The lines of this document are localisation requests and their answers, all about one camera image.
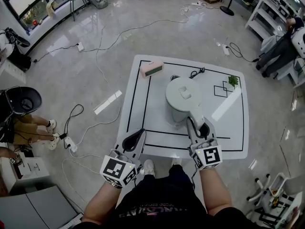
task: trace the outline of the tiled floor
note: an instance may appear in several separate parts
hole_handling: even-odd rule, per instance
[[[120,32],[128,28],[147,25],[155,20],[184,21],[180,7],[197,0],[109,2],[109,6],[102,10],[96,10],[92,6],[85,8],[76,16],[75,22],[71,18],[67,19],[47,35],[30,55],[40,58],[48,51],[74,45],[79,41],[86,50],[94,49],[100,44],[104,26],[106,27],[103,30],[101,48],[107,48]],[[119,106],[123,104],[133,58],[137,54],[181,58],[241,71],[246,80],[249,104],[249,153],[246,159],[224,161],[217,170],[231,192],[234,205],[246,212],[249,205],[245,199],[254,193],[256,177],[263,178],[266,173],[274,177],[278,172],[289,175],[279,144],[290,118],[294,91],[288,79],[264,79],[255,69],[255,64],[233,55],[224,55],[222,48],[217,45],[218,42],[236,43],[244,57],[249,60],[260,54],[260,39],[244,28],[250,16],[249,12],[236,3],[233,3],[232,9],[235,11],[233,17],[218,9],[190,8],[186,13],[189,18],[187,23],[162,21],[123,33],[113,47],[99,51],[97,56],[97,64],[104,71],[111,90],[95,66],[96,51],[78,52],[77,48],[70,48],[45,56],[27,73],[28,85],[36,88],[43,98],[43,105],[37,114],[45,118],[55,118],[58,122],[56,130],[63,133],[70,111],[76,104],[82,104],[84,112],[73,118],[69,124],[69,136],[76,143],[79,142],[88,126],[111,121],[117,115]],[[94,108],[118,90],[122,91],[123,95],[96,115]],[[90,129],[79,145],[77,155],[108,154],[116,141],[118,127],[119,119],[112,124]],[[289,143],[289,139],[286,141],[287,145],[283,145],[282,149],[287,155],[290,173],[294,176],[301,172],[301,164],[304,163],[303,159],[298,162],[303,146],[293,149],[296,144]],[[62,172],[63,160],[71,158],[68,150],[63,148],[63,142],[59,142],[53,151],[43,143],[36,144],[34,149],[36,155],[45,161],[53,181],[80,207],[85,208],[85,203],[70,188]],[[157,176],[166,176],[171,164],[170,159],[152,159],[155,161]],[[97,172],[102,163],[97,157],[86,157],[77,161]],[[192,161],[184,161],[183,165],[191,175],[194,170]],[[86,202],[104,182],[100,175],[69,160],[65,161],[64,169],[71,185]],[[198,174],[195,181],[196,193],[202,198]]]

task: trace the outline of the small potted plant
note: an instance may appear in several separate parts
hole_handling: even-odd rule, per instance
[[[238,85],[238,79],[235,75],[229,76],[229,84],[234,88]]]

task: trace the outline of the white kettle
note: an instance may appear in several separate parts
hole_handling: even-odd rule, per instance
[[[167,85],[165,98],[171,107],[174,122],[181,123],[187,117],[191,117],[197,130],[202,127],[202,95],[197,82],[186,77],[176,78]]]

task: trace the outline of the gray pants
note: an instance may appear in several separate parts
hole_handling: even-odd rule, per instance
[[[298,56],[298,52],[296,51],[295,47],[293,46],[290,39],[282,37],[266,54],[264,54],[258,65],[262,68],[272,59],[277,56],[280,56],[274,63],[269,65],[265,72],[267,76],[271,73],[279,70],[280,68],[287,65],[289,62],[294,60]]]

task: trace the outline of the black fan stand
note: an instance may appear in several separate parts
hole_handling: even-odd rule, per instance
[[[234,12],[230,10],[230,6],[233,0],[230,1],[228,7],[220,6],[220,10],[228,15],[234,16]]]

